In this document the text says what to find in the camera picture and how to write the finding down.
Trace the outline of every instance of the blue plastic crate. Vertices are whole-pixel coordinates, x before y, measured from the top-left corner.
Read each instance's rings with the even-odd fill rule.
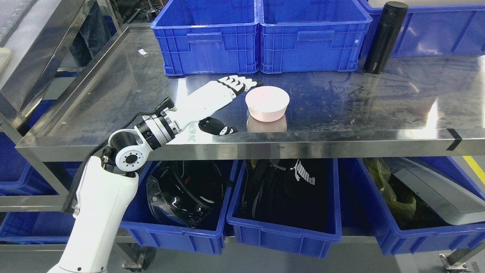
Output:
[[[359,0],[372,17],[360,56],[366,57],[382,7]],[[391,57],[485,54],[485,4],[409,6]]]
[[[166,75],[254,73],[259,68],[254,0],[170,0],[155,18]]]
[[[243,184],[246,180],[246,165],[243,163],[227,211],[227,222],[234,227],[239,243],[276,249],[289,253],[325,258],[333,243],[342,238],[340,222],[339,175],[336,159],[329,159],[328,219],[327,232],[317,232],[279,224],[237,218],[241,205]]]
[[[9,212],[0,225],[0,241],[19,244],[65,244],[74,217],[61,212]]]
[[[262,0],[264,73],[354,71],[371,17],[356,0]]]
[[[52,195],[55,190],[17,152],[15,144],[0,133],[0,196]]]
[[[422,157],[421,159],[483,198],[484,195],[476,184],[451,158]],[[360,192],[358,198],[385,255],[473,248],[485,239],[485,223],[401,230],[362,159],[341,159],[340,167],[346,171],[356,192]]]
[[[217,214],[214,211],[208,216],[214,217],[214,222],[217,222],[213,229],[159,224],[153,218],[146,199],[146,179],[156,164],[157,162],[151,162],[140,175],[142,182],[134,200],[128,206],[120,227],[126,228],[137,243],[142,246],[220,255],[224,248],[223,232],[232,188],[226,189],[220,213]],[[238,170],[238,161],[217,161],[217,164],[223,178],[234,181]]]

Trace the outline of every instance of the puma logo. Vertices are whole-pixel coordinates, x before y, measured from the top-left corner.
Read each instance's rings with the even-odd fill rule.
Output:
[[[315,185],[315,177],[310,177],[307,170],[303,168],[303,165],[299,159],[296,161],[295,166],[293,168],[290,168],[290,170],[295,170],[296,181],[300,181],[301,176],[308,183]]]

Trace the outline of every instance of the pink bowl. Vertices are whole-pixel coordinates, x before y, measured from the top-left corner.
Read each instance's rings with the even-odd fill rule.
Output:
[[[262,122],[272,122],[285,115],[290,96],[276,86],[260,86],[249,91],[246,104],[251,116]]]

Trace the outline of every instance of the black cable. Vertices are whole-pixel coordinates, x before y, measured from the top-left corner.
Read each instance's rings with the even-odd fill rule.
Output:
[[[156,111],[150,112],[150,113],[149,112],[138,112],[127,123],[123,124],[123,126],[120,129],[126,129],[139,116],[151,116],[151,115],[154,115],[154,114],[156,114]],[[108,145],[108,140],[109,140],[109,138],[105,139],[102,143],[100,143],[94,149],[92,149],[89,152],[89,154],[82,161],[81,165],[79,166],[78,171],[76,172],[76,175],[74,175],[74,178],[72,179],[72,184],[71,184],[71,187],[69,189],[69,193],[67,194],[66,200],[64,201],[64,204],[63,204],[63,207],[62,207],[62,210],[61,210],[63,213],[69,213],[69,214],[74,213],[74,209],[72,207],[72,201],[74,200],[74,197],[76,195],[76,191],[78,190],[79,184],[81,182],[81,177],[82,177],[82,173],[84,172],[84,168],[86,167],[86,164],[87,164],[90,157],[92,157],[96,152],[101,150],[101,148]]]

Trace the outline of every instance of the black thermos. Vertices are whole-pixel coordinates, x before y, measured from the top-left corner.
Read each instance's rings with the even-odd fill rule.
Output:
[[[381,18],[372,40],[371,49],[365,60],[364,70],[368,73],[382,73],[391,56],[394,43],[407,13],[407,5],[390,1],[384,5]]]

